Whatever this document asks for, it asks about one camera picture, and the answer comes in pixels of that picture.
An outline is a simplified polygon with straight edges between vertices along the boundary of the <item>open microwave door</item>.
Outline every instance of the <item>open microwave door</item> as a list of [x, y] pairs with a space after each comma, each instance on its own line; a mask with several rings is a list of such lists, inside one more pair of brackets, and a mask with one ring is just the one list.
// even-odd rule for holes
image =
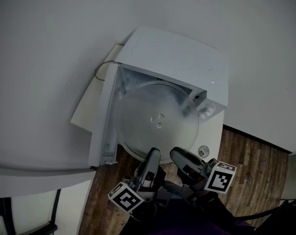
[[117, 135], [114, 128], [114, 110], [121, 98], [118, 64], [110, 64], [96, 108], [88, 160], [90, 166], [116, 163]]

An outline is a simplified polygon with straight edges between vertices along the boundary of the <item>wooden floor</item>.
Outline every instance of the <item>wooden floor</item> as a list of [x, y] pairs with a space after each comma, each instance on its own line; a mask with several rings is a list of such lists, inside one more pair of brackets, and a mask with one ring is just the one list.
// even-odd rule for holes
[[[219, 161], [236, 165], [237, 173], [222, 202], [234, 216], [251, 215], [277, 207], [288, 170], [288, 154], [223, 130]], [[116, 165], [101, 166], [96, 173], [81, 223], [80, 235], [117, 235], [129, 215], [118, 210], [107, 194], [124, 176], [132, 176], [139, 161], [118, 147]], [[166, 180], [178, 185], [175, 164], [162, 165]], [[266, 218], [250, 222], [258, 227]]]

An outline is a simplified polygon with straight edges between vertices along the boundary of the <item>white countertop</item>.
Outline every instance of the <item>white countertop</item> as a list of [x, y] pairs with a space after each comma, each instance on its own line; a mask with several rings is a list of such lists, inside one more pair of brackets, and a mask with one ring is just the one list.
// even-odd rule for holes
[[[123, 46], [115, 45], [105, 61], [114, 60], [122, 47]], [[108, 66], [108, 64], [104, 64], [101, 67], [98, 72], [99, 77], [105, 77]], [[70, 121], [72, 124], [92, 132], [96, 115], [96, 105], [101, 94], [102, 86], [103, 81], [93, 78], [73, 114]], [[199, 147], [201, 145], [206, 145], [210, 153], [209, 156], [205, 158], [205, 161], [207, 162], [212, 158], [217, 159], [222, 137], [223, 121], [224, 111], [209, 119], [207, 122], [200, 124], [198, 136], [189, 151], [198, 156]]]

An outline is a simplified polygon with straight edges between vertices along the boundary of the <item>purple fabric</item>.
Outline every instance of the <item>purple fabric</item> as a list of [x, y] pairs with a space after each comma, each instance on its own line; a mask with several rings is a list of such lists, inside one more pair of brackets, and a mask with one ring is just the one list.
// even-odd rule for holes
[[229, 232], [222, 230], [197, 212], [184, 200], [170, 201], [165, 213], [151, 224], [149, 235], [248, 235], [253, 231], [247, 222], [234, 223]]

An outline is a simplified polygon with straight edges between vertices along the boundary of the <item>microwave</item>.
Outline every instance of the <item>microwave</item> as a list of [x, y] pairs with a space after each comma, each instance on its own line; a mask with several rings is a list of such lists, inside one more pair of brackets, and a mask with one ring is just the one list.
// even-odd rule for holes
[[174, 33], [140, 26], [109, 64], [92, 130], [89, 165], [116, 163], [114, 115], [129, 91], [149, 81], [166, 81], [194, 102], [200, 124], [228, 104], [228, 61], [217, 49]]

